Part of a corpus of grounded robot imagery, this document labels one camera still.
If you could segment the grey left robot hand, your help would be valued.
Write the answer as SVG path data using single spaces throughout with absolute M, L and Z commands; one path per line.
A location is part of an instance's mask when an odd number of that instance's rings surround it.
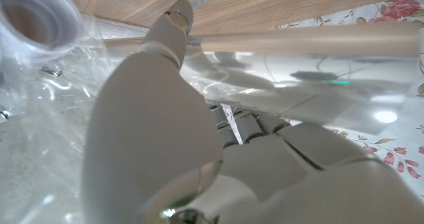
M 422 223 L 423 202 L 333 126 L 379 133 L 418 63 L 405 23 L 190 36 L 176 1 L 108 77 L 86 223 Z

